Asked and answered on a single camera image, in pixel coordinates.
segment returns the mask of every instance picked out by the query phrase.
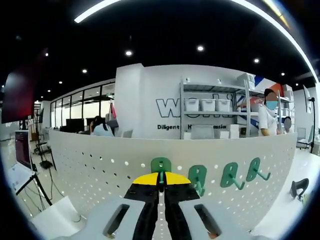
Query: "pegboard wall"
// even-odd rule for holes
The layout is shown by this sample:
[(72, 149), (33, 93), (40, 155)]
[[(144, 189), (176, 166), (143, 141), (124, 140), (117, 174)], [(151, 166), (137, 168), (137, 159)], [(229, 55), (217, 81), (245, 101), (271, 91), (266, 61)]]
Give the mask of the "pegboard wall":
[[(64, 191), (79, 214), (87, 216), (96, 204), (110, 196), (122, 198), (137, 177), (151, 173), (157, 157), (171, 161), (172, 172), (188, 177), (189, 168), (207, 168), (203, 198), (228, 210), (245, 231), (252, 230), (271, 208), (291, 168), (297, 135), (214, 140), (132, 139), (73, 134), (51, 130), (50, 143)], [(220, 187), (226, 164), (236, 162), (236, 180), (246, 181), (250, 163), (260, 158), (259, 172), (271, 173), (265, 181), (258, 175), (242, 190), (233, 184)], [(162, 193), (154, 232), (171, 239), (165, 226)]]

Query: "black hair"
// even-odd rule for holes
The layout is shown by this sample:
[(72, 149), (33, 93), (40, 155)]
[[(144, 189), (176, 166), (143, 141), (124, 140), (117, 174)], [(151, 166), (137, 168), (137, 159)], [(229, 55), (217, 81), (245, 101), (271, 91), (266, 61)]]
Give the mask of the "black hair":
[(100, 125), (100, 124), (102, 124), (103, 129), (104, 129), (105, 131), (108, 131), (105, 121), (104, 121), (103, 118), (100, 117), (100, 116), (95, 116), (95, 118), (93, 119), (92, 130), (94, 130), (95, 127), (98, 126), (98, 125)]
[(276, 94), (276, 93), (275, 93), (272, 89), (270, 89), (270, 88), (266, 88), (266, 89), (264, 90), (264, 105), (266, 105), (266, 103), (267, 103), (266, 97), (267, 97), (269, 94), (271, 94), (271, 93)]

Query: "glass window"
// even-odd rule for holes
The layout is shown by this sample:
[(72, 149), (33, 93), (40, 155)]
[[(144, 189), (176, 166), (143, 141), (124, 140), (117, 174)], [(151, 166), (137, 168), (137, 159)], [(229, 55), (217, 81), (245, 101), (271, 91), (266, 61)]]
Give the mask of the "glass window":
[(62, 99), (59, 99), (58, 101), (56, 101), (56, 107), (55, 107), (55, 126), (57, 128), (60, 128), (62, 124), (61, 112), (62, 112)]
[(100, 86), (90, 88), (84, 91), (83, 100), (83, 118), (84, 125), (87, 125), (87, 119), (99, 115)]
[(51, 103), (51, 127), (55, 128), (56, 127), (56, 102)]
[(110, 100), (108, 96), (115, 94), (115, 84), (108, 84), (102, 86), (102, 94), (101, 94), (101, 117), (105, 118), (106, 114), (109, 113), (110, 109)]
[(62, 101), (62, 126), (66, 126), (67, 119), (70, 118), (70, 99), (71, 96), (67, 96)]
[(82, 118), (82, 94), (83, 92), (81, 91), (71, 97), (71, 119)]

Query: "person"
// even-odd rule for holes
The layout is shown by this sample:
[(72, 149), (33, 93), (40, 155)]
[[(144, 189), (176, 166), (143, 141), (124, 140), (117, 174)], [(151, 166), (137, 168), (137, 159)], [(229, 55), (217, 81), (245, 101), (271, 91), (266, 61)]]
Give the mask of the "person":
[(286, 116), (284, 119), (284, 134), (291, 134), (293, 132), (291, 128), (291, 117)]
[(96, 116), (90, 124), (90, 135), (114, 137), (111, 128), (105, 123), (102, 117)]
[(259, 137), (280, 134), (276, 112), (277, 105), (277, 95), (272, 89), (266, 88), (264, 90), (264, 104), (259, 106), (258, 112)]

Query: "led light strip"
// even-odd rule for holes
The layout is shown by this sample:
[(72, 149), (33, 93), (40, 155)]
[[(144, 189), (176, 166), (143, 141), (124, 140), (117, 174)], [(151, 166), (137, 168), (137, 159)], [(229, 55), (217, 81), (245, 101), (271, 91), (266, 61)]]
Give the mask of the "led light strip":
[[(85, 12), (83, 12), (82, 14), (80, 14), (79, 16), (77, 16), (74, 21), (76, 23), (80, 23), (82, 22), (84, 19), (88, 18), (90, 15), (94, 14), (95, 12), (111, 5), (114, 4), (116, 2), (118, 2), (120, 0), (103, 0), (102, 2), (94, 5), (93, 7), (89, 8), (88, 10), (86, 10)], [(304, 53), (304, 51), (302, 50), (302, 48), (299, 46), (299, 44), (296, 42), (296, 40), (290, 35), (289, 32), (287, 32), (285, 30), (285, 28), (283, 26), (281, 26), (276, 20), (274, 20), (271, 16), (269, 16), (267, 13), (265, 13), (264, 11), (262, 11), (260, 8), (256, 7), (255, 5), (253, 5), (250, 2), (247, 2), (245, 0), (230, 0), (234, 3), (237, 3), (253, 12), (255, 12), (256, 14), (260, 15), (261, 17), (263, 17), (265, 20), (267, 20), (269, 23), (271, 23), (273, 26), (275, 26), (292, 44), (293, 46), (297, 49), (297, 51), (300, 53), (300, 55), (302, 56), (303, 60), (305, 61), (305, 63), (307, 64), (307, 66), (309, 67), (314, 80), (319, 83), (317, 74), (314, 70), (314, 68), (312, 67), (311, 62), (309, 61), (309, 59), (307, 58), (307, 55)]]
[(240, 5), (244, 6), (245, 8), (255, 12), (256, 14), (259, 14), (261, 17), (263, 17), (265, 20), (267, 20), (269, 23), (271, 23), (273, 26), (275, 26), (293, 44), (293, 46), (297, 49), (297, 51), (300, 53), (300, 55), (302, 56), (303, 60), (305, 61), (305, 63), (309, 67), (309, 69), (310, 69), (310, 71), (311, 71), (311, 73), (312, 73), (312, 75), (314, 77), (314, 80), (316, 81), (316, 83), (319, 83), (317, 74), (316, 74), (314, 68), (312, 67), (311, 62), (307, 58), (307, 55), (304, 53), (304, 51), (299, 46), (299, 44), (296, 42), (296, 40), (290, 35), (289, 32), (287, 32), (285, 30), (285, 28), (283, 26), (281, 26), (271, 16), (269, 16), (264, 11), (262, 11), (260, 8), (256, 7), (255, 5), (251, 4), (250, 2), (247, 2), (245, 0), (230, 0), (230, 1), (232, 1), (234, 3), (237, 3), (237, 4), (240, 4)]

